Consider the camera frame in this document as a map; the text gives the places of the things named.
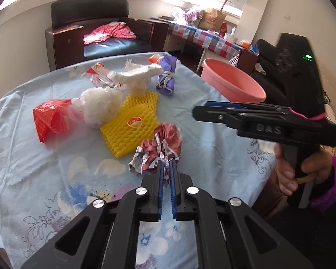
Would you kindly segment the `person's right hand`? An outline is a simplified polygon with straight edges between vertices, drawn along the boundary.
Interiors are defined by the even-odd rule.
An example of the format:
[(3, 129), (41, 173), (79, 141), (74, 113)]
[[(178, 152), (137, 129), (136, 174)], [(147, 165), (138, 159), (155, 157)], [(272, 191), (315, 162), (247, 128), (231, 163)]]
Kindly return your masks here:
[[(279, 188), (287, 196), (291, 196), (298, 188), (294, 168), (285, 160), (283, 150), (279, 143), (274, 148), (277, 159), (276, 175)], [(324, 150), (313, 154), (302, 163), (302, 172), (305, 174), (315, 174), (316, 185), (325, 182), (332, 170), (332, 155)]]

